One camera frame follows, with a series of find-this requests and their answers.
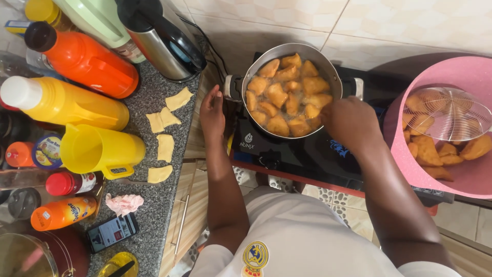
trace embroidered badge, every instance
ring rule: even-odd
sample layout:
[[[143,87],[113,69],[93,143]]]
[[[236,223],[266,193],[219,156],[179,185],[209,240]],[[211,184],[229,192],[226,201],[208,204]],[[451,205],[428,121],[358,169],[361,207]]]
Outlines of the embroidered badge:
[[[260,241],[250,243],[244,253],[243,262],[245,266],[241,271],[242,277],[263,277],[262,268],[268,263],[268,248]]]

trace stainless steel pot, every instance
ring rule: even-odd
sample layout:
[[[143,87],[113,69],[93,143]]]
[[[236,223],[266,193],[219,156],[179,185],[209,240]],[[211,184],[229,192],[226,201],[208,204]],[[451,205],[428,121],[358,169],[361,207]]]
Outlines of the stainless steel pot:
[[[240,76],[240,75],[228,75],[225,78],[225,83],[224,83],[224,97],[227,100],[235,101],[235,102],[240,102],[243,103],[244,105],[246,104],[246,88],[247,85],[249,84],[249,81],[253,76],[258,72],[258,70],[267,62],[270,60],[276,59],[276,58],[283,58],[286,56],[292,56],[295,53],[298,53],[299,56],[301,56],[301,59],[303,60],[310,60],[314,66],[318,69],[320,77],[325,79],[329,84],[330,84],[330,93],[333,96],[334,99],[341,99],[344,94],[343,94],[343,87],[342,87],[342,81],[343,82],[350,82],[353,86],[353,91],[354,95],[362,100],[363,94],[364,94],[364,82],[360,78],[351,78],[348,80],[340,80],[340,77],[338,76],[337,70],[335,67],[332,65],[332,63],[323,55],[321,52],[319,52],[316,48],[313,48],[309,45],[305,44],[300,44],[300,43],[287,43],[287,44],[282,44],[277,47],[274,47],[265,54],[261,55],[261,57],[256,60],[253,65],[248,69],[246,72],[246,76]],[[307,136],[310,136],[319,130],[323,128],[323,126],[320,126],[316,131],[311,132],[310,134],[299,137],[299,138],[289,138],[289,137],[282,137],[278,136],[275,134],[272,134],[268,132],[265,128],[263,128],[261,125],[259,125],[256,121],[255,123],[258,125],[259,128],[261,128],[264,132],[267,134],[281,138],[281,139],[300,139],[300,138],[305,138]]]

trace hand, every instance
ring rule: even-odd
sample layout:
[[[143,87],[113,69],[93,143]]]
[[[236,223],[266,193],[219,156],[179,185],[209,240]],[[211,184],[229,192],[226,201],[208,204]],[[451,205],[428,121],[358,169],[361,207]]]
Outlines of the hand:
[[[384,143],[374,109],[355,96],[324,106],[320,118],[330,136],[355,156]]]
[[[200,122],[202,124],[205,143],[219,142],[224,139],[225,116],[222,113],[222,93],[218,85],[208,92],[200,106]]]

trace person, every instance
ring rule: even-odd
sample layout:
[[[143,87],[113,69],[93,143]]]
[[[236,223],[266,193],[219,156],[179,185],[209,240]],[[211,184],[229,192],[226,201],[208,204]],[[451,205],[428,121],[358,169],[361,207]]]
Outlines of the person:
[[[335,100],[320,117],[361,167],[367,210],[382,251],[317,198],[259,186],[243,199],[222,144],[222,102],[215,86],[200,108],[210,236],[190,277],[460,276],[368,104],[355,97]]]

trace wire mesh strainer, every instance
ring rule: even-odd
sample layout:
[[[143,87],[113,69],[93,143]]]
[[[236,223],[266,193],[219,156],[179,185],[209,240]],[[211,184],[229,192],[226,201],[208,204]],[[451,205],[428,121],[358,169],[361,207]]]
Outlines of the wire mesh strainer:
[[[491,128],[492,113],[463,90],[434,87],[420,89],[406,99],[403,120],[413,129],[413,135],[465,141]]]

